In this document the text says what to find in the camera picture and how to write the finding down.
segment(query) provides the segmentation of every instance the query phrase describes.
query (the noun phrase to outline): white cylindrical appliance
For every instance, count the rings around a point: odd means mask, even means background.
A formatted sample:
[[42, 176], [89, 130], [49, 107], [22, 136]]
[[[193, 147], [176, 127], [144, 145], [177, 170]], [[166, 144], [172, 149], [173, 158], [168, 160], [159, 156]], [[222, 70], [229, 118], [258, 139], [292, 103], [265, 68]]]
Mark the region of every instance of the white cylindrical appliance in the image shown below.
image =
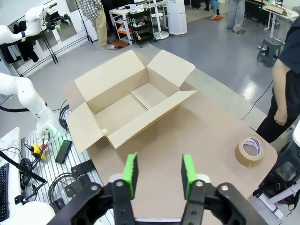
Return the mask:
[[187, 34], [187, 19], [184, 0], [167, 0], [169, 33], [174, 36]]

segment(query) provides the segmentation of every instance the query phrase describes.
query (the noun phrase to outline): roll of packing tape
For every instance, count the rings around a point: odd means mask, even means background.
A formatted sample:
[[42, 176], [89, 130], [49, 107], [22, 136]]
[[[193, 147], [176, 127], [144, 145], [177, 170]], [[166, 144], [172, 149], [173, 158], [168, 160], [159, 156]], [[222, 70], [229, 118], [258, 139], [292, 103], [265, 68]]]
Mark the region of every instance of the roll of packing tape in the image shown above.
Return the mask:
[[257, 165], [264, 156], [265, 145], [256, 135], [243, 138], [235, 149], [235, 157], [245, 167]]

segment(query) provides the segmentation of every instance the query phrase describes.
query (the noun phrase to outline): metal slatted table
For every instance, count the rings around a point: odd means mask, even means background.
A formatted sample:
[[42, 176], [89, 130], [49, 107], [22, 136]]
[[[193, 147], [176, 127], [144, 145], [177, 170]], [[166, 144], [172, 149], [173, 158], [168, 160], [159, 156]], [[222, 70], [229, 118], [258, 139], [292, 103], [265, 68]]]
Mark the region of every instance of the metal slatted table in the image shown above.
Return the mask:
[[[41, 189], [38, 191], [38, 194], [36, 196], [36, 199], [33, 197], [29, 201], [40, 201], [45, 202], [49, 204], [49, 198], [48, 198], [48, 189], [49, 186], [52, 184], [54, 179], [59, 176], [62, 173], [71, 173], [71, 167], [78, 165], [80, 163], [83, 163], [90, 159], [87, 151], [85, 150], [81, 154], [78, 154], [76, 152], [75, 147], [72, 145], [71, 150], [66, 158], [66, 161], [64, 164], [58, 164], [55, 162], [55, 157], [60, 149], [60, 145], [62, 144], [63, 140], [72, 140], [71, 135], [69, 132], [62, 134], [61, 136], [56, 137], [55, 139], [52, 139], [44, 151], [46, 159], [44, 161], [41, 161], [38, 163], [37, 167], [34, 169], [34, 173], [38, 174], [39, 176], [43, 177], [48, 181], [46, 185], [41, 187]], [[27, 135], [25, 138], [21, 140], [21, 152], [23, 158], [30, 159], [31, 162], [33, 162], [34, 157], [32, 156], [31, 152], [25, 147], [24, 144], [27, 144], [29, 146], [33, 145], [34, 143], [37, 143], [37, 136], [35, 131], [31, 132], [29, 135]], [[95, 183], [99, 183], [100, 185], [103, 185], [100, 176], [98, 175], [98, 172], [96, 170], [87, 173], [90, 180]], [[74, 179], [66, 178], [64, 182], [70, 184], [73, 182]], [[29, 196], [32, 193], [31, 185], [38, 186], [37, 182], [33, 179], [30, 180], [30, 183], [25, 188], [26, 196]], [[64, 184], [59, 182], [55, 188], [55, 194], [54, 199], [62, 198], [64, 200], [64, 203], [67, 204], [70, 202], [71, 198], [68, 198], [65, 190], [64, 190]], [[101, 217], [98, 220], [97, 224], [104, 224], [104, 225], [110, 225], [114, 224], [113, 219], [113, 210], [109, 210], [105, 216]]]

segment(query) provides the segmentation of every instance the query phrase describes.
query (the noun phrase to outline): cardboard box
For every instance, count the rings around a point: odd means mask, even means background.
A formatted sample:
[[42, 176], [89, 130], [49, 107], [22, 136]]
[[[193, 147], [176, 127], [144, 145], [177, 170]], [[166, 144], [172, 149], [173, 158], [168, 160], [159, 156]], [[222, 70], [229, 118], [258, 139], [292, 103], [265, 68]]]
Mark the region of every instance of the cardboard box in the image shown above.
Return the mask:
[[281, 15], [291, 15], [291, 12], [288, 9], [283, 8], [279, 5], [272, 4], [272, 3], [268, 3], [266, 5], [266, 9], [273, 11], [275, 13], [281, 14]]
[[128, 51], [77, 78], [66, 94], [67, 124], [80, 153], [102, 138], [116, 149], [196, 91], [179, 91], [195, 66], [160, 51], [150, 63]]

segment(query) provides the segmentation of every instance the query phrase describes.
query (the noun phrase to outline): keyboard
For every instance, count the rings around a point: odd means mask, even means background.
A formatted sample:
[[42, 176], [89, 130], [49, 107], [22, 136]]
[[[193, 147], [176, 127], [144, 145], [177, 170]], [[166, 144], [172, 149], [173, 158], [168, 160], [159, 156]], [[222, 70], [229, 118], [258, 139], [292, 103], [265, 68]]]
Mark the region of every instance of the keyboard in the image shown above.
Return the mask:
[[0, 222], [9, 217], [8, 166], [9, 164], [6, 163], [0, 167]]

